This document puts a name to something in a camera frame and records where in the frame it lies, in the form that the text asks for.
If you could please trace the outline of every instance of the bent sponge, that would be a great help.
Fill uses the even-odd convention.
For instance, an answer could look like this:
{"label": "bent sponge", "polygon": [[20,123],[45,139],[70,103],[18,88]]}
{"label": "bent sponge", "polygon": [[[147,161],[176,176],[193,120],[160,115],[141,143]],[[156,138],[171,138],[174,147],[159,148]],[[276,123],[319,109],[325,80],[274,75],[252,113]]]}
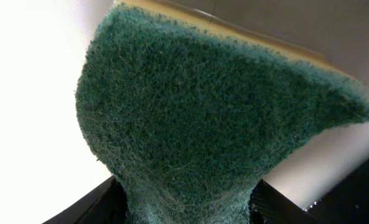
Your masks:
{"label": "bent sponge", "polygon": [[369,122],[352,78],[125,4],[98,27],[76,100],[150,224],[247,223],[263,175],[324,129]]}

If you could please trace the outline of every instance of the dark green fabric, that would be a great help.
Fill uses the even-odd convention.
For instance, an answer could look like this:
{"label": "dark green fabric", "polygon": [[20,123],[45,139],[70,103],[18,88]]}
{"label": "dark green fabric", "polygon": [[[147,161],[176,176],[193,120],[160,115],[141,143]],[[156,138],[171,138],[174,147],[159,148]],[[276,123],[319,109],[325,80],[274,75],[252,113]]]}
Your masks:
{"label": "dark green fabric", "polygon": [[246,223],[253,187],[324,129],[369,121],[359,82],[125,5],[91,43],[77,117],[145,223]]}

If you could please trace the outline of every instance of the green abrasive surface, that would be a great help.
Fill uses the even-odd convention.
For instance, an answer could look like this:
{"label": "green abrasive surface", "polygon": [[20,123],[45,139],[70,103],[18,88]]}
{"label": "green abrasive surface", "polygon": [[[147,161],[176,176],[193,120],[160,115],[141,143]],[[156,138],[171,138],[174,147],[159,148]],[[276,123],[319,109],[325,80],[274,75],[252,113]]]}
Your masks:
{"label": "green abrasive surface", "polygon": [[263,175],[324,129],[369,122],[356,80],[125,5],[100,24],[76,99],[149,224],[247,223]]}

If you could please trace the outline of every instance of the scrubber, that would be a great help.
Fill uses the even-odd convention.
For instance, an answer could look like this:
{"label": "scrubber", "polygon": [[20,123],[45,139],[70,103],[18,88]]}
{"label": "scrubber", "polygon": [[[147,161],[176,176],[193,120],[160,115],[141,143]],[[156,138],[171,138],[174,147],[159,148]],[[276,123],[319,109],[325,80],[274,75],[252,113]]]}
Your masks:
{"label": "scrubber", "polygon": [[369,102],[327,63],[188,18],[117,2],[88,48],[77,118],[133,222],[248,223],[262,176],[323,130],[369,122]]}

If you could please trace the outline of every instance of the green scouring pad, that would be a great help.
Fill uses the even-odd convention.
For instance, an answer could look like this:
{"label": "green scouring pad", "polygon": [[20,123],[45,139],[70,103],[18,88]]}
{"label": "green scouring pad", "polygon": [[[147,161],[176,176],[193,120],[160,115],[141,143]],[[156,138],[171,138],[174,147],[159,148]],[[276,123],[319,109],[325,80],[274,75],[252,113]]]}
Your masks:
{"label": "green scouring pad", "polygon": [[253,187],[324,129],[369,122],[361,84],[274,48],[118,3],[76,92],[137,222],[248,223]]}

